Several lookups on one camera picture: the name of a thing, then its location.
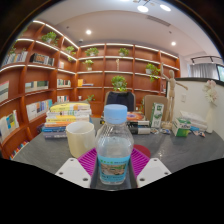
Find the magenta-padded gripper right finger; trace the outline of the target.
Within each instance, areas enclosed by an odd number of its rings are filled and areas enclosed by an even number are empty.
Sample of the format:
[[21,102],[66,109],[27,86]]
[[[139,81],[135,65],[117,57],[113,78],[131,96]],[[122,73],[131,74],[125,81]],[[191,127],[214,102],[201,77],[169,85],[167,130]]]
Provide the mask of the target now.
[[132,151],[131,166],[138,188],[171,174],[158,158],[149,158],[137,149]]

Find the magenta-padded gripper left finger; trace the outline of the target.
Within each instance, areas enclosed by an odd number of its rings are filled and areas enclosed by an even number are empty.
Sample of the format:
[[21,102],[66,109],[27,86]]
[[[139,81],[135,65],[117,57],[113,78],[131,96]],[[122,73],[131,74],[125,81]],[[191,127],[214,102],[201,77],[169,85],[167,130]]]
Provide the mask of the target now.
[[97,180],[97,172],[97,152],[93,148],[79,158],[69,158],[55,175],[83,188],[90,188]]

